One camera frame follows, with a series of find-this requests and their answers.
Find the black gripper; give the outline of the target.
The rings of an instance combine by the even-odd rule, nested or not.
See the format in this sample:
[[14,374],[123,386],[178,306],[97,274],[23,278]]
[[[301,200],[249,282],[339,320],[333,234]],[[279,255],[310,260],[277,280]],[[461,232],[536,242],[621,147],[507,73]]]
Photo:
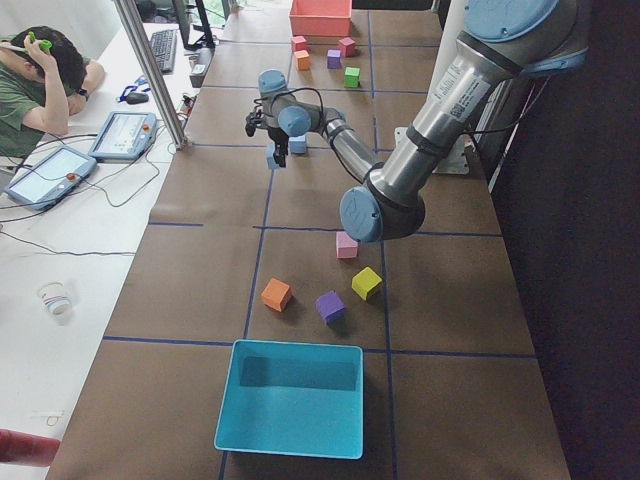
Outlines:
[[287,145],[289,141],[288,134],[280,127],[273,126],[267,126],[267,133],[269,138],[274,142],[275,145],[276,162],[279,164],[280,168],[285,168]]

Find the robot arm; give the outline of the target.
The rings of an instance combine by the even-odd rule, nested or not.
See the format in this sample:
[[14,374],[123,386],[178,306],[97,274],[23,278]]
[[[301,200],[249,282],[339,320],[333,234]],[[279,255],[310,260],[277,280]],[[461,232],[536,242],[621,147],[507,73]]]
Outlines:
[[420,195],[429,176],[469,134],[494,90],[518,77],[549,77],[580,66],[588,50],[588,1],[468,1],[455,38],[455,55],[414,119],[396,129],[386,160],[324,103],[296,99],[284,74],[266,70],[245,131],[267,132],[268,160],[285,167],[290,138],[324,138],[357,181],[340,201],[343,230],[361,243],[404,238],[423,224]]

